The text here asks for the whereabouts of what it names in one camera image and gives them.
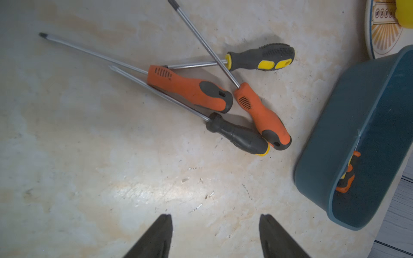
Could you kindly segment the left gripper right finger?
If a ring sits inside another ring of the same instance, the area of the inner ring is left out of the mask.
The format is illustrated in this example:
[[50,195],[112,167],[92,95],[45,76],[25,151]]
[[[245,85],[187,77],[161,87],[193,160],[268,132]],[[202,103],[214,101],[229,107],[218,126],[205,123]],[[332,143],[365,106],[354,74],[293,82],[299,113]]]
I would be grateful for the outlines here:
[[271,215],[260,216],[259,233],[265,258],[310,257]]

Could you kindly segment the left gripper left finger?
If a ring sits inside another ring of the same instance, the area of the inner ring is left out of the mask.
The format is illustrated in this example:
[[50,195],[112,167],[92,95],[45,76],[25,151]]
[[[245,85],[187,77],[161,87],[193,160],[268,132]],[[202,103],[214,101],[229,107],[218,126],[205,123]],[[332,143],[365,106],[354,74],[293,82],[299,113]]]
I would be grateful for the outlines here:
[[172,216],[162,214],[124,255],[124,258],[167,258],[172,236]]

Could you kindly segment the orange black stubby screwdriver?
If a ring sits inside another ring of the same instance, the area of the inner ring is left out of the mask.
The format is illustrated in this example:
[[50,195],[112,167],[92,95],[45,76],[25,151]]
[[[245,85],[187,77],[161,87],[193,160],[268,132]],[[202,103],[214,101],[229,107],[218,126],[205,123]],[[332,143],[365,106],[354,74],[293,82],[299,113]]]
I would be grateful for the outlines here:
[[351,187],[352,182],[354,181],[355,174],[353,171],[353,166],[351,164],[352,158],[357,157],[359,158],[361,156],[361,153],[358,151],[354,151],[347,166],[347,170],[345,173],[342,175],[342,177],[339,179],[338,184],[336,186],[335,191],[341,192],[341,193],[347,193],[348,190]]

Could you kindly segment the teal storage box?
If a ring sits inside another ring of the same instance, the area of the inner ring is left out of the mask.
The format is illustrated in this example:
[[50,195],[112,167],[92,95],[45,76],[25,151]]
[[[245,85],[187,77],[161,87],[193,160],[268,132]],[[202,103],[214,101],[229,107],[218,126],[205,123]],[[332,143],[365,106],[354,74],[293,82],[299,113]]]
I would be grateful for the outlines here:
[[[413,143],[413,48],[347,69],[298,159],[298,191],[334,223],[364,228],[376,214]],[[351,164],[347,193],[335,191]]]

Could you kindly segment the orange small screwdriver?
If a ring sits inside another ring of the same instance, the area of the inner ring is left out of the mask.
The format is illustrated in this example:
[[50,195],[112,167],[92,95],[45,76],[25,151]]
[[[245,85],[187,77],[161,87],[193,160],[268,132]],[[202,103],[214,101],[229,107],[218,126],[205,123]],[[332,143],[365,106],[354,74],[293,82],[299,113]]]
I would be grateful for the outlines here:
[[90,49],[77,46],[48,33],[40,32],[39,36],[46,40],[72,47],[87,54],[142,73],[147,76],[146,82],[149,86],[177,94],[193,105],[224,114],[229,112],[232,108],[233,96],[231,92],[224,90],[210,81],[199,78],[182,77],[163,66],[151,65],[149,70],[145,71]]

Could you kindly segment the black yellow small screwdriver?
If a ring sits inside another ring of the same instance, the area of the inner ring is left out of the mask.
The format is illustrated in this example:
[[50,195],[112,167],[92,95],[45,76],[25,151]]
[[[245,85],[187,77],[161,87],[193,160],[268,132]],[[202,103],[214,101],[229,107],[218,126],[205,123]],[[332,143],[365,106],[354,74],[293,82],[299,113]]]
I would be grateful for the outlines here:
[[222,63],[233,72],[237,69],[276,71],[289,66],[295,50],[288,44],[271,43],[241,53],[228,52]]

